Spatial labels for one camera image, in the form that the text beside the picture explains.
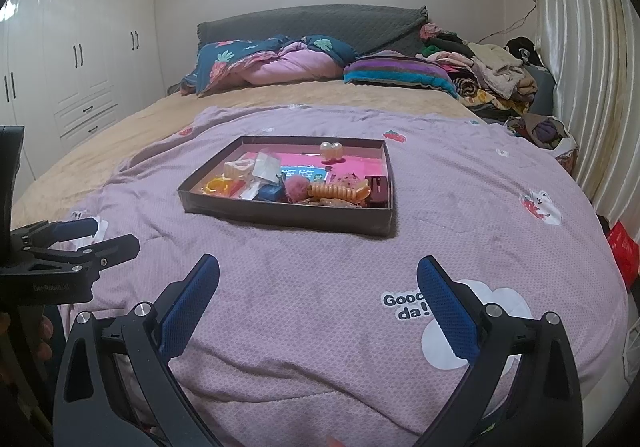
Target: blue gripper pad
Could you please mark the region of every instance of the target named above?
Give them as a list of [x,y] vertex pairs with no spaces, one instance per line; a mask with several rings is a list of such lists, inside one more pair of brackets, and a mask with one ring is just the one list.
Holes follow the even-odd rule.
[[418,288],[455,356],[473,364],[480,353],[478,328],[444,280],[443,275],[447,274],[433,256],[428,255],[418,263],[417,275]]
[[78,239],[78,237],[93,236],[98,231],[98,222],[93,218],[60,222],[53,227],[53,237],[58,243]]
[[220,280],[218,260],[204,254],[185,278],[182,292],[160,323],[158,351],[164,362],[179,357],[187,347],[193,331]]

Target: red plastic bag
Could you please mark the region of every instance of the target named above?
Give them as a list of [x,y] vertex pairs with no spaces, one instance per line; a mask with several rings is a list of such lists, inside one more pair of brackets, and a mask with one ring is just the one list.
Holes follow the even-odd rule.
[[607,236],[607,241],[622,274],[622,279],[625,281],[625,286],[629,289],[638,278],[638,268],[640,267],[638,244],[626,233],[620,222],[614,225]]

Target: metal screw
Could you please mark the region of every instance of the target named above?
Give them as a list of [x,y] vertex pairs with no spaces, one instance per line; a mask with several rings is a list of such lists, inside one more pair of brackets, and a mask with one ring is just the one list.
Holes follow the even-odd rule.
[[502,308],[500,308],[497,304],[488,304],[485,309],[487,315],[491,317],[499,317],[502,315]]
[[151,311],[151,305],[148,302],[142,302],[140,303],[138,306],[136,306],[136,309],[133,310],[133,312],[138,316],[138,317],[144,317],[146,314],[148,314]]
[[76,321],[78,321],[80,324],[84,324],[89,319],[91,319],[91,314],[89,312],[80,312],[78,314],[78,317],[76,317]]
[[545,318],[549,324],[560,324],[560,318],[557,313],[549,312]]

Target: electrical cord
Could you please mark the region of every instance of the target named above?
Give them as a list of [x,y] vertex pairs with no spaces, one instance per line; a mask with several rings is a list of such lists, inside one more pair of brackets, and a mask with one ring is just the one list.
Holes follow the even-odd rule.
[[531,7],[531,10],[529,12],[527,12],[527,15],[524,16],[524,18],[521,18],[520,20],[514,21],[511,26],[508,26],[507,28],[500,30],[499,32],[494,32],[492,34],[489,34],[486,37],[483,37],[480,41],[478,41],[478,44],[482,43],[485,39],[489,39],[491,36],[497,36],[498,34],[508,34],[510,32],[513,32],[514,30],[517,30],[521,27],[523,27],[523,25],[525,24],[525,22],[527,21],[527,18],[530,16],[530,14],[536,10],[536,7],[538,6],[538,1],[534,0],[533,1],[533,7]]

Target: striped curtain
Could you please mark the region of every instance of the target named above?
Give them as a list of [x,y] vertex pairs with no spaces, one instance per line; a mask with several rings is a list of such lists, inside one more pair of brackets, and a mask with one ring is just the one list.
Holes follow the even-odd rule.
[[640,18],[629,0],[538,0],[554,114],[580,147],[576,182],[640,241]]

